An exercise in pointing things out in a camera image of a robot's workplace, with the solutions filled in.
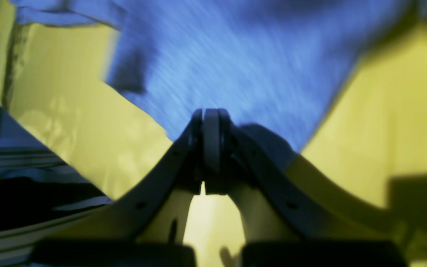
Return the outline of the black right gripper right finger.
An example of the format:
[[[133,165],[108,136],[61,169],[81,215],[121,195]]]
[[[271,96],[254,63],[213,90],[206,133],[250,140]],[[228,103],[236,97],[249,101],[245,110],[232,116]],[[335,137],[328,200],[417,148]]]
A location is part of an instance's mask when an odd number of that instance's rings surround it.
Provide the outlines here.
[[[227,195],[242,217],[241,267],[405,267],[380,234],[319,204],[295,186],[224,109],[207,109],[206,194]]]

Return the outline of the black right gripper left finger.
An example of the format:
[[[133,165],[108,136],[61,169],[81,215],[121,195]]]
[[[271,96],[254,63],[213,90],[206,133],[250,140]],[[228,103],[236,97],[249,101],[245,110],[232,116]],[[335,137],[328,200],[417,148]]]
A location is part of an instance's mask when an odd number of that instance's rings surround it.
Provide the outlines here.
[[[200,193],[203,112],[134,188],[93,215],[35,245],[31,267],[195,267],[182,244],[189,206]]]

